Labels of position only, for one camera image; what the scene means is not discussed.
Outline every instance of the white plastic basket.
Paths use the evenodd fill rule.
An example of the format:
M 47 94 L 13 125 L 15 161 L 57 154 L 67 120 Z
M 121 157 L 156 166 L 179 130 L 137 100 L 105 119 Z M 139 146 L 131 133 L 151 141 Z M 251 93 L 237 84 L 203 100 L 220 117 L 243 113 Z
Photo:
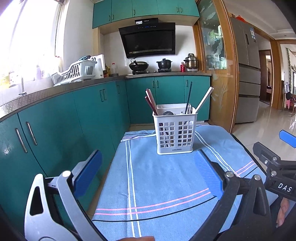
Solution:
M 157 153 L 159 155 L 189 153 L 193 151 L 196 114 L 185 113 L 186 104 L 157 105 L 158 112 L 171 111 L 175 115 L 155 115 Z
M 96 63 L 91 60 L 80 60 L 71 64 L 66 71 L 52 75 L 54 86 L 92 79 L 95 76 L 93 70 Z

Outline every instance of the tile floor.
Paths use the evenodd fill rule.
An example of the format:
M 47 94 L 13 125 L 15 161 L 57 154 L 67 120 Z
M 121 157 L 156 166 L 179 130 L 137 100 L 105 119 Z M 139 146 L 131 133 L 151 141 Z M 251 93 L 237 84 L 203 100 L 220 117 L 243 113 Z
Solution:
M 291 112 L 275 110 L 259 102 L 257 120 L 253 123 L 236 124 L 233 134 L 252 154 L 253 144 L 261 142 L 282 160 L 296 160 L 296 150 L 280 140 L 281 130 L 296 135 L 296 115 L 292 117 Z

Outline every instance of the white dish drying rack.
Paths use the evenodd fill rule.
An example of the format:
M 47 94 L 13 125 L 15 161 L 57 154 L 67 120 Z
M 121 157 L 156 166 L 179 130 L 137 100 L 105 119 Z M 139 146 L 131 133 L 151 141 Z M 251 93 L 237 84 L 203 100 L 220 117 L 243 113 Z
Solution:
M 54 73 L 51 76 L 54 86 L 92 79 L 95 76 L 93 71 L 96 63 L 92 60 L 79 60 L 66 71 Z

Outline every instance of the range hood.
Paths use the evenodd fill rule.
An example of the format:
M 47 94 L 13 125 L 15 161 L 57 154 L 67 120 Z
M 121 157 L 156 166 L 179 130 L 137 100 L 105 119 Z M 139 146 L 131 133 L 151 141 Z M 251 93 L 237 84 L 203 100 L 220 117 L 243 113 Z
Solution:
M 127 58 L 176 53 L 175 23 L 142 23 L 119 29 Z

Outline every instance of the gray refrigerator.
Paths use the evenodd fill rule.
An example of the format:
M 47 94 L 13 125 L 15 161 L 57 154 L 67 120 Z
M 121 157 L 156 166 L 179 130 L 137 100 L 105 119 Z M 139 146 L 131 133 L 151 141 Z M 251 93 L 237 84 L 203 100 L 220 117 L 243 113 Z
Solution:
M 256 121 L 260 96 L 260 60 L 252 25 L 231 18 L 239 61 L 239 100 L 235 123 Z

